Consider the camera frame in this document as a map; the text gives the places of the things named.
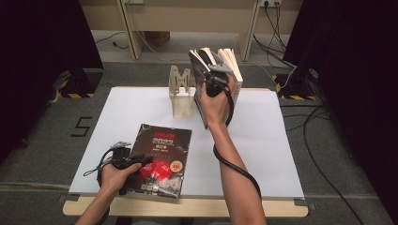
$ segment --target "white table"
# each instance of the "white table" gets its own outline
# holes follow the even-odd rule
[[[174,210],[178,211],[173,214],[175,217],[228,217],[222,199],[219,162],[212,152],[214,142],[209,131],[204,129],[195,106],[194,110],[193,118],[173,118],[168,88],[114,87],[70,186],[69,193],[80,194],[81,197],[78,202],[67,201],[64,213],[80,215],[85,210],[99,186],[95,174],[83,176],[83,173],[94,169],[112,144],[119,141],[133,143],[139,126],[147,123],[192,130],[181,199],[165,202],[123,196],[115,199],[111,215],[160,217],[162,212],[147,212],[150,210],[143,210],[146,208],[143,205],[166,204],[168,210],[179,208]],[[295,205],[295,200],[303,200],[304,194],[276,94],[264,89],[242,89],[229,131],[249,172],[262,190],[266,215],[305,217],[307,206]],[[208,207],[218,204],[223,207],[220,212]]]

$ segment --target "power strip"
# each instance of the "power strip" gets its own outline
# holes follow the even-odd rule
[[[282,0],[261,0],[261,7],[264,7],[264,3],[268,1],[268,7],[269,8],[275,8],[276,4],[279,4],[281,6]]]

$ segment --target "finger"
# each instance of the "finger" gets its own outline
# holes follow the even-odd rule
[[[200,86],[200,96],[201,97],[206,97],[207,96],[207,91],[206,91],[206,83],[202,83],[202,86]]]
[[[235,92],[237,91],[237,83],[235,82],[235,79],[232,75],[227,75],[228,76],[228,87],[229,90],[231,91],[231,94],[234,96]]]
[[[143,165],[141,163],[134,163],[123,171],[125,171],[127,175],[130,175],[131,173],[138,171],[142,166]]]

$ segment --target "black curtain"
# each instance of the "black curtain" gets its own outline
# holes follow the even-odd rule
[[[102,68],[77,0],[0,0],[0,163],[25,138],[68,70]]]

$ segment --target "black cable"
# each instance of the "black cable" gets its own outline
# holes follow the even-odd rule
[[[360,217],[358,216],[357,212],[354,210],[354,208],[351,206],[351,204],[346,200],[346,198],[343,196],[343,194],[337,189],[337,187],[335,187],[330,180],[326,177],[326,175],[323,173],[323,171],[321,170],[321,168],[319,167],[318,163],[316,162],[313,153],[310,149],[310,146],[308,144],[307,141],[307,136],[306,136],[306,127],[307,127],[307,123],[308,121],[311,119],[311,117],[313,116],[313,114],[318,111],[320,108],[322,108],[323,105],[318,106],[316,109],[313,110],[313,112],[310,113],[310,115],[307,117],[307,119],[304,122],[304,128],[303,128],[303,135],[304,135],[304,142],[305,142],[305,146],[307,148],[308,154],[311,157],[311,160],[314,163],[314,166],[318,169],[318,171],[321,173],[321,175],[325,178],[325,180],[328,182],[328,184],[336,191],[336,193],[340,196],[340,198],[345,202],[345,204],[348,206],[348,208],[351,210],[351,212],[354,214],[354,216],[357,218],[358,222],[362,225],[363,222],[360,219]]]
[[[313,115],[311,119],[318,118],[318,119],[323,119],[323,120],[330,120],[329,118],[324,118],[324,117],[319,116],[320,114],[323,114],[323,113],[325,113],[325,112],[319,113],[317,115]],[[295,114],[295,115],[287,115],[287,116],[284,116],[283,118],[292,117],[292,116],[309,116],[309,115],[306,115],[306,114]],[[301,128],[303,126],[304,126],[304,124],[289,128],[289,129],[286,130],[286,132],[291,131],[293,129]]]
[[[261,42],[257,39],[257,37],[256,37],[255,35],[253,35],[253,38],[255,39],[255,41],[257,42],[258,45],[260,45],[260,46],[262,46],[262,47],[264,47],[264,48],[268,48],[265,44],[261,43]],[[279,51],[279,50],[276,50],[276,49],[272,49],[272,48],[269,48],[269,49],[272,50],[272,51],[274,51],[274,52],[277,52],[277,53],[283,53],[282,51]]]
[[[112,42],[112,44],[114,44],[114,46],[119,48],[119,49],[127,49],[129,47],[129,45],[126,46],[126,47],[120,47],[118,44],[116,44],[116,42]]]
[[[115,36],[115,35],[121,34],[121,33],[126,33],[126,31],[120,31],[120,32],[117,32],[117,33],[112,34],[112,35],[109,36],[109,37],[106,37],[106,38],[103,38],[103,39],[99,39],[99,40],[96,41],[96,44],[97,44],[98,42],[100,42],[100,41],[109,39],[109,38],[111,38],[111,37],[113,37],[113,36]]]
[[[231,122],[232,116],[233,116],[233,114],[234,114],[234,108],[235,108],[234,100],[232,99],[231,92],[230,92],[228,86],[224,87],[222,84],[220,84],[220,83],[217,82],[216,80],[213,80],[213,81],[223,90],[223,92],[226,94],[226,96],[227,96],[227,98],[228,98],[228,103],[229,103],[229,115],[228,115],[228,118],[227,118],[227,120],[226,120],[226,122],[225,122],[225,124],[228,126],[229,123]],[[259,187],[257,181],[254,179],[254,177],[253,177],[251,174],[249,174],[248,172],[246,172],[246,171],[244,171],[243,169],[239,168],[237,165],[235,165],[235,164],[231,163],[230,161],[226,160],[225,158],[223,158],[223,157],[220,155],[220,153],[218,152],[217,147],[216,147],[216,144],[214,144],[214,146],[213,146],[213,153],[214,153],[214,156],[215,156],[222,164],[224,164],[225,166],[231,168],[232,170],[234,170],[234,171],[236,171],[236,172],[242,174],[243,176],[245,176],[246,178],[248,178],[250,181],[252,181],[252,183],[253,183],[255,189],[257,190],[257,193],[258,193],[260,199],[262,199],[262,198],[261,198],[261,189],[260,189],[260,187]]]
[[[276,24],[275,24],[275,26],[274,26],[274,24],[273,24],[271,18],[270,18],[269,15],[268,15],[267,7],[265,7],[265,11],[266,11],[266,15],[267,15],[267,18],[268,18],[268,20],[269,20],[269,23],[271,24],[272,30],[274,31],[272,37],[275,37],[275,36],[276,36],[277,41],[279,42],[279,44],[282,46],[282,49],[283,49],[283,47],[285,47],[285,45],[284,45],[284,43],[283,43],[283,41],[282,41],[282,39],[281,39],[281,35],[280,35],[280,33],[279,33],[279,19],[280,19],[280,16],[281,16],[281,15],[280,15],[280,14],[281,14],[281,11],[280,11],[280,9],[278,8],[278,5],[279,5],[279,4],[276,5]]]
[[[267,46],[265,46],[264,44],[262,44],[262,43],[256,38],[255,35],[253,35],[253,38],[254,38],[254,40],[257,42],[257,44],[259,45],[259,47],[260,47],[264,52],[266,52],[267,54],[270,54],[273,58],[275,58],[275,59],[278,60],[279,62],[281,62],[281,63],[287,65],[288,67],[290,67],[290,69],[291,69],[291,68],[294,68],[292,65],[286,63],[283,59],[281,59],[280,57],[278,57],[278,55],[274,54],[273,52],[270,52],[270,51],[268,50],[268,49],[270,49],[270,47],[267,47]],[[274,68],[286,69],[285,67],[275,67],[275,66],[273,66],[273,67],[274,67]]]
[[[320,106],[324,106],[324,105],[323,104],[322,105],[282,105],[279,107],[288,108],[288,107],[320,107]]]

